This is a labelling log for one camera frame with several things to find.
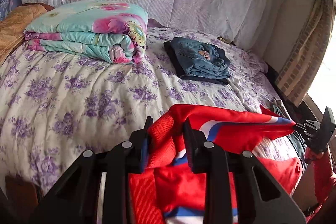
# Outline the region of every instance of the purple flower print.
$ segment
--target purple flower print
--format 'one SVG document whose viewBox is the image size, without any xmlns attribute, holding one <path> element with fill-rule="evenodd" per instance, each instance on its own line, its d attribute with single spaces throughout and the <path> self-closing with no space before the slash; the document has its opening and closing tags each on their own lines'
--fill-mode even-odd
<svg viewBox="0 0 336 224">
<path fill-rule="evenodd" d="M 222 41 L 220 41 L 220 40 L 218 40 L 216 38 L 210 39 L 210 42 L 211 42 L 211 44 L 213 44 L 215 46 L 223 46 L 223 43 L 224 43 L 224 42 L 222 42 Z"/>
<path fill-rule="evenodd" d="M 168 96 L 167 97 L 171 97 L 179 102 L 182 102 L 183 101 L 183 94 L 181 92 L 178 92 L 175 88 L 166 88 L 167 91 L 168 91 Z"/>
<path fill-rule="evenodd" d="M 203 86 L 212 86 L 214 85 L 213 83 L 209 83 L 209 82 L 200 82 L 201 85 Z"/>
<path fill-rule="evenodd" d="M 120 118 L 120 120 L 118 121 L 119 124 L 126 124 L 127 120 L 126 117 L 122 117 Z"/>
<path fill-rule="evenodd" d="M 156 67 L 158 70 L 160 70 L 160 72 L 164 73 L 167 76 L 172 76 L 174 75 L 172 71 L 167 70 L 166 68 L 164 68 L 163 66 L 157 66 Z"/>
<path fill-rule="evenodd" d="M 85 143 L 85 145 L 80 145 L 80 144 L 76 145 L 75 151 L 78 154 L 83 153 L 83 151 L 85 151 L 85 150 L 92 150 L 95 153 L 102 151 L 101 148 L 93 146 L 93 145 L 89 145 L 88 143 Z"/>
<path fill-rule="evenodd" d="M 7 156 L 7 145 L 0 145 L 0 159 L 3 161 L 3 156 Z"/>
<path fill-rule="evenodd" d="M 104 79 L 105 81 L 110 81 L 112 83 L 122 83 L 125 84 L 125 81 L 129 80 L 130 76 L 125 75 L 124 71 L 118 71 L 115 75 L 109 72 L 109 77 Z"/>
<path fill-rule="evenodd" d="M 34 101 L 40 102 L 46 99 L 48 92 L 53 92 L 54 87 L 50 84 L 51 78 L 38 77 L 30 81 L 29 90 L 25 92 L 28 97 L 31 97 Z"/>
<path fill-rule="evenodd" d="M 72 93 L 86 88 L 91 83 L 91 81 L 82 79 L 82 75 L 71 76 L 71 78 L 65 76 L 64 79 L 67 81 L 67 83 L 65 83 L 65 88 L 71 90 Z"/>
<path fill-rule="evenodd" d="M 71 112 L 71 113 L 67 112 L 67 113 L 64 114 L 63 121 L 64 122 L 72 122 L 73 118 L 74 118 L 73 112 Z"/>
<path fill-rule="evenodd" d="M 234 98 L 232 94 L 226 90 L 217 90 L 217 92 L 222 96 L 223 99 L 227 99 L 229 101 L 236 100 L 236 98 Z"/>
<path fill-rule="evenodd" d="M 157 54 L 157 53 L 154 53 L 156 58 L 161 60 L 162 62 L 169 62 L 169 57 L 168 55 L 166 55 L 165 53 L 160 53 L 160 54 Z"/>
<path fill-rule="evenodd" d="M 38 171 L 37 163 L 40 161 L 39 152 L 33 151 L 28 155 L 29 167 L 34 171 Z"/>
<path fill-rule="evenodd" d="M 152 82 L 152 86 L 155 88 L 160 88 L 163 86 L 162 81 L 161 80 L 155 80 Z"/>
<path fill-rule="evenodd" d="M 224 103 L 218 97 L 215 96 L 213 101 L 216 107 L 225 107 Z"/>
<path fill-rule="evenodd" d="M 148 61 L 148 63 L 150 63 L 151 65 L 154 65 L 155 63 L 155 60 L 154 59 L 151 59 L 149 56 L 145 55 L 144 56 L 145 60 Z"/>
<path fill-rule="evenodd" d="M 195 34 L 187 34 L 185 37 L 189 38 L 189 39 L 193 39 L 193 40 L 197 40 L 198 39 L 197 35 L 195 35 Z"/>
<path fill-rule="evenodd" d="M 65 72 L 67 68 L 70 68 L 70 62 L 64 61 L 63 63 L 55 65 L 53 68 L 58 72 Z"/>
<path fill-rule="evenodd" d="M 10 56 L 8 56 L 7 57 L 7 61 L 6 62 L 8 62 L 8 63 L 10 63 L 10 62 L 16 62 L 16 53 L 17 53 L 17 51 L 14 51 Z"/>
<path fill-rule="evenodd" d="M 92 93 L 86 98 L 86 112 L 88 117 L 106 118 L 118 114 L 117 107 L 123 107 L 123 104 L 118 99 L 112 99 L 112 90 L 105 90 L 98 94 Z"/>
<path fill-rule="evenodd" d="M 54 174 L 57 170 L 57 166 L 53 160 L 53 158 L 45 157 L 44 160 L 41 162 L 41 170 L 44 173 L 52 173 Z"/>
<path fill-rule="evenodd" d="M 50 98 L 50 99 L 46 98 L 46 102 L 40 102 L 39 103 L 39 108 L 38 108 L 36 113 L 42 113 L 47 109 L 54 108 L 55 105 L 52 102 L 57 100 L 56 96 L 54 98 Z"/>
<path fill-rule="evenodd" d="M 19 141 L 33 135 L 34 128 L 27 122 L 26 118 L 12 117 L 9 121 L 13 124 L 11 135 L 16 136 Z"/>
<path fill-rule="evenodd" d="M 65 126 L 65 128 L 63 129 L 63 135 L 64 136 L 71 136 L 74 132 L 74 128 L 72 125 L 67 125 Z"/>
<path fill-rule="evenodd" d="M 5 118 L 0 118 L 0 137 L 1 137 L 1 131 L 2 131 L 4 123 L 5 123 Z"/>
<path fill-rule="evenodd" d="M 182 34 L 183 34 L 183 31 L 181 31 L 181 30 L 174 31 L 174 36 L 176 36 L 176 37 L 180 37 L 180 36 L 182 36 Z"/>
<path fill-rule="evenodd" d="M 199 93 L 199 95 L 200 95 L 201 97 L 205 97 L 205 96 L 208 95 L 208 93 L 206 92 L 206 90 L 202 90 L 202 91 Z"/>
<path fill-rule="evenodd" d="M 19 60 L 16 60 L 15 63 L 10 67 L 8 72 L 4 76 L 4 82 L 3 85 L 6 88 L 12 88 L 16 83 L 17 80 L 14 80 L 14 77 L 19 75 L 19 70 L 16 68 L 16 66 L 20 65 L 21 62 Z"/>
<path fill-rule="evenodd" d="M 84 57 L 81 56 L 78 58 L 78 61 L 75 62 L 83 67 L 87 67 L 90 69 L 94 69 L 95 71 L 99 71 L 99 70 L 103 70 L 106 67 L 109 66 L 109 64 L 107 62 L 103 62 L 101 60 L 97 60 L 97 59 L 93 59 L 93 58 L 89 58 L 89 57 Z"/>
<path fill-rule="evenodd" d="M 39 66 L 31 66 L 31 65 L 28 65 L 27 68 L 29 70 L 26 71 L 26 75 L 30 74 L 32 71 L 35 71 L 35 72 L 39 72 L 41 70 L 41 68 Z"/>
<path fill-rule="evenodd" d="M 160 34 L 158 37 L 161 40 L 168 40 L 168 38 L 166 38 L 166 36 L 164 34 Z"/>
<path fill-rule="evenodd" d="M 190 81 L 187 80 L 177 80 L 177 82 L 180 84 L 181 88 L 184 91 L 189 91 L 189 92 L 197 92 L 197 88 L 199 88 L 199 85 L 191 83 Z"/>
<path fill-rule="evenodd" d="M 54 126 L 52 127 L 52 129 L 56 132 L 61 132 L 63 130 L 63 128 L 65 127 L 66 123 L 63 121 L 57 121 L 54 123 Z"/>
<path fill-rule="evenodd" d="M 140 86 L 135 88 L 129 88 L 129 91 L 133 92 L 133 98 L 145 105 L 148 105 L 152 100 L 156 100 L 158 96 L 151 92 L 147 86 Z"/>
<path fill-rule="evenodd" d="M 74 127 L 77 126 L 77 122 L 74 122 L 74 112 L 67 112 L 63 116 L 63 120 L 59 119 L 58 115 L 55 115 L 55 119 L 57 120 L 52 130 L 58 134 L 63 136 L 72 136 L 74 132 Z"/>
<path fill-rule="evenodd" d="M 8 103 L 6 103 L 6 105 L 11 107 L 12 104 L 14 104 L 14 103 L 18 104 L 20 100 L 21 100 L 20 95 L 13 95 L 12 98 L 10 99 L 10 101 Z"/>
<path fill-rule="evenodd" d="M 32 52 L 27 52 L 27 53 L 24 53 L 23 55 L 25 56 L 28 62 L 34 61 L 39 56 L 39 54 L 37 54 L 36 52 L 33 54 Z"/>
<path fill-rule="evenodd" d="M 157 41 L 155 40 L 155 38 L 153 37 L 147 37 L 147 45 L 148 44 L 154 44 L 156 43 Z"/>
<path fill-rule="evenodd" d="M 31 180 L 45 190 L 54 185 L 62 171 L 63 167 L 56 163 L 55 157 L 58 154 L 57 147 L 42 152 L 38 146 L 34 146 L 28 156 L 30 169 L 33 171 Z"/>
<path fill-rule="evenodd" d="M 96 112 L 94 109 L 92 109 L 92 108 L 89 108 L 89 109 L 85 112 L 85 114 L 86 114 L 87 116 L 89 116 L 89 117 L 97 116 L 97 112 Z"/>
<path fill-rule="evenodd" d="M 137 63 L 132 67 L 132 72 L 135 73 L 136 75 L 145 75 L 149 79 L 154 78 L 154 73 L 148 69 L 148 66 L 143 63 Z"/>
<path fill-rule="evenodd" d="M 44 52 L 43 53 L 43 63 L 49 62 L 50 60 L 56 59 L 59 52 Z"/>
</svg>

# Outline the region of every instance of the red knit garment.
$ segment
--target red knit garment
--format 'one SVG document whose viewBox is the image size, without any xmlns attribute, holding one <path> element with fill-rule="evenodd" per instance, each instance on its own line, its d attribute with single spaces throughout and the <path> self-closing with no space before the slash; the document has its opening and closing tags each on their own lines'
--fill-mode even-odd
<svg viewBox="0 0 336 224">
<path fill-rule="evenodd" d="M 172 106 L 148 131 L 152 143 L 144 174 L 129 176 L 134 214 L 138 224 L 164 224 L 163 213 L 177 206 L 204 209 L 206 175 L 191 173 L 186 163 L 171 165 L 177 153 L 184 149 L 181 129 L 187 118 L 192 128 L 197 130 L 209 121 L 223 122 L 219 124 L 214 142 L 233 153 L 252 151 L 264 137 L 274 140 L 288 135 L 293 132 L 295 124 L 283 118 L 278 118 L 276 123 L 266 123 L 270 122 L 272 117 L 265 114 L 199 105 Z M 302 174 L 299 159 L 259 160 L 290 193 Z M 236 208 L 232 179 L 231 196 L 232 206 Z"/>
<path fill-rule="evenodd" d="M 311 220 L 323 206 L 333 187 L 336 186 L 336 174 L 333 171 L 331 154 L 328 147 L 323 157 L 313 161 L 315 196 L 320 206 L 316 208 L 311 216 L 306 217 L 306 222 Z"/>
</svg>

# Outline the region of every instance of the window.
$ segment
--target window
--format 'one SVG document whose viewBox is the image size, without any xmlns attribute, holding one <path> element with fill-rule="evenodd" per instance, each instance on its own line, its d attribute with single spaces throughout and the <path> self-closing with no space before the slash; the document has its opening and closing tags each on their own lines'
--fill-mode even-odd
<svg viewBox="0 0 336 224">
<path fill-rule="evenodd" d="M 322 113 L 324 113 L 324 110 L 327 106 L 332 109 L 334 116 L 336 116 L 336 24 L 335 24 L 335 21 L 334 21 L 333 31 L 331 33 L 331 39 L 330 39 L 328 48 L 325 52 L 325 56 L 316 74 L 316 77 L 308 90 L 308 95 L 314 101 L 314 103 L 317 105 L 317 107 L 320 109 Z"/>
</svg>

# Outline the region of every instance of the folded comforter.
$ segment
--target folded comforter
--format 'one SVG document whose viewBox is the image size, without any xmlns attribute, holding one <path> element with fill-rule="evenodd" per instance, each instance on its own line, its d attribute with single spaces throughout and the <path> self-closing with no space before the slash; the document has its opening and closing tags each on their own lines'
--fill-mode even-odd
<svg viewBox="0 0 336 224">
<path fill-rule="evenodd" d="M 83 0 L 35 19 L 25 38 L 31 50 L 138 63 L 146 49 L 147 21 L 147 12 L 135 4 Z"/>
</svg>

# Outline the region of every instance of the floral quilt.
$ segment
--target floral quilt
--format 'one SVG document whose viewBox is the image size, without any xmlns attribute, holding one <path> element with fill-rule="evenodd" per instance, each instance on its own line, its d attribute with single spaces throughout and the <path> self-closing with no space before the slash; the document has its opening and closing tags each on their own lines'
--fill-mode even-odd
<svg viewBox="0 0 336 224">
<path fill-rule="evenodd" d="M 230 84 L 179 79 L 163 47 L 174 37 L 223 48 L 231 61 Z M 4 176 L 10 174 L 46 193 L 85 149 L 112 149 L 142 128 L 147 116 L 156 120 L 174 104 L 260 112 L 260 104 L 278 97 L 263 74 L 266 69 L 251 53 L 183 29 L 149 28 L 146 54 L 138 64 L 22 45 L 0 68 L 0 185 L 4 189 Z M 297 157 L 286 137 L 265 140 L 254 153 L 273 160 Z"/>
<path fill-rule="evenodd" d="M 24 34 L 30 50 L 134 64 L 145 53 L 147 21 L 147 12 L 135 4 L 82 0 L 34 19 Z"/>
</svg>

